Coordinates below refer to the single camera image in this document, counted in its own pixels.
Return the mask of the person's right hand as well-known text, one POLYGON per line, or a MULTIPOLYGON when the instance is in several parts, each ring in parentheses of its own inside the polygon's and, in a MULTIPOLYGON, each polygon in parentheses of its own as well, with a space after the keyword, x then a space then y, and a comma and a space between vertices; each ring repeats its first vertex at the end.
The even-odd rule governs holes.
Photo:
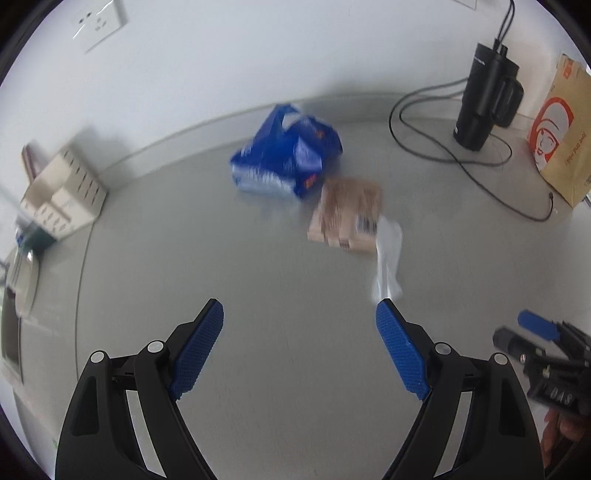
POLYGON ((552 460, 552 453, 560 437, 573 442, 580 441, 585 435, 589 424, 561 416, 556 410, 550 409, 545 417, 546 426, 542 433, 540 447, 543 465, 548 467, 552 460))

